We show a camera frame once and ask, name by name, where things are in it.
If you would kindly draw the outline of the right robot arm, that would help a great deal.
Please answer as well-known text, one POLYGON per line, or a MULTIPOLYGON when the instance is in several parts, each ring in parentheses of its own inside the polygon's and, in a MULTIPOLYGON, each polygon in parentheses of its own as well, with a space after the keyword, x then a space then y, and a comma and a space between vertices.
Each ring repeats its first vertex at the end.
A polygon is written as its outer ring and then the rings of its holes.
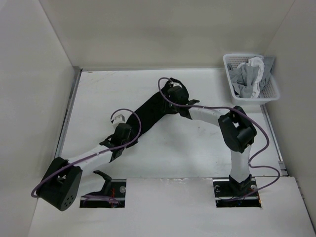
POLYGON ((226 114, 219 109, 210 110, 205 107, 195 107, 198 100, 189 100, 189 94, 180 85, 173 85, 167 90, 166 98, 171 101, 165 106, 170 112, 191 120, 200 120, 221 130, 227 147, 231 150, 231 171, 229 174, 229 190, 235 196, 246 192, 251 182, 248 165, 251 145, 257 131, 250 121, 241 116, 244 110, 236 106, 234 111, 226 114))

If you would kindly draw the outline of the black tank top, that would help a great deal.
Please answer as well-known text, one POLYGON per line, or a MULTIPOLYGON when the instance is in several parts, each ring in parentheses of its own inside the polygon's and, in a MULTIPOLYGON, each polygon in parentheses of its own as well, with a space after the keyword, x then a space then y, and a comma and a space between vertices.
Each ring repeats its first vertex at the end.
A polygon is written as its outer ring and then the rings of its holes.
MULTIPOLYGON (((189 96, 186 87, 182 84, 181 81, 174 78, 170 79, 172 82, 179 83, 184 89, 185 93, 187 93, 187 95, 189 96)), ((168 80, 165 83, 164 87, 161 89, 165 97, 167 97, 167 91, 172 87, 171 81, 168 80)), ((158 91, 135 111, 141 121, 141 133, 139 136, 142 136, 149 129, 151 129, 155 125, 155 123, 157 123, 165 115, 177 114, 177 112, 167 104, 168 102, 163 99, 161 93, 158 91)), ((131 114, 126 121, 126 124, 131 126, 130 140, 133 140, 139 131, 139 121, 136 118, 136 115, 131 114)))

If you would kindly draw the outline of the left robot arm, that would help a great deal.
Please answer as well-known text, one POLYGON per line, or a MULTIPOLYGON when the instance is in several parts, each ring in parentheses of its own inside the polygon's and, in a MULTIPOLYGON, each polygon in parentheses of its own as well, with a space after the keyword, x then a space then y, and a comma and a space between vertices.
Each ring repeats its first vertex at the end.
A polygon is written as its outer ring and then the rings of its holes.
POLYGON ((41 198, 60 211, 68 209, 74 202, 79 191, 81 178, 90 173, 103 178, 94 184, 94 192, 81 196, 83 203, 101 200, 111 204, 119 201, 109 195, 111 191, 111 177, 98 167, 110 163, 120 157, 123 151, 137 142, 142 126, 133 133, 132 127, 126 123, 119 123, 114 134, 110 135, 94 149, 70 159, 55 158, 41 182, 32 191, 32 196, 41 198))

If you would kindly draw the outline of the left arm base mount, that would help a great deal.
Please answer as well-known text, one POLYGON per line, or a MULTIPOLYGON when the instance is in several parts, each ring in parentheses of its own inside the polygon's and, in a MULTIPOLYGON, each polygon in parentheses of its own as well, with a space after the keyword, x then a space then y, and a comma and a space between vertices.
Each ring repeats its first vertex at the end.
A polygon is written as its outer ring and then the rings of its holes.
POLYGON ((80 197, 80 208, 124 208, 126 196, 126 179, 113 179, 106 173, 95 170, 98 180, 89 184, 86 194, 80 197))

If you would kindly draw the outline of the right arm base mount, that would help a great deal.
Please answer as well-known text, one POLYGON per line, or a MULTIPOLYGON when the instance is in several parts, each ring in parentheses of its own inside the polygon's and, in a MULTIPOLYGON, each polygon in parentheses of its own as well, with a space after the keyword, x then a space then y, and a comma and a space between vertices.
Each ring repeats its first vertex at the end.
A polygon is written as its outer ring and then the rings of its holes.
POLYGON ((235 183, 229 178, 213 179, 213 189, 217 208, 261 208, 255 178, 248 179, 242 184, 235 183))

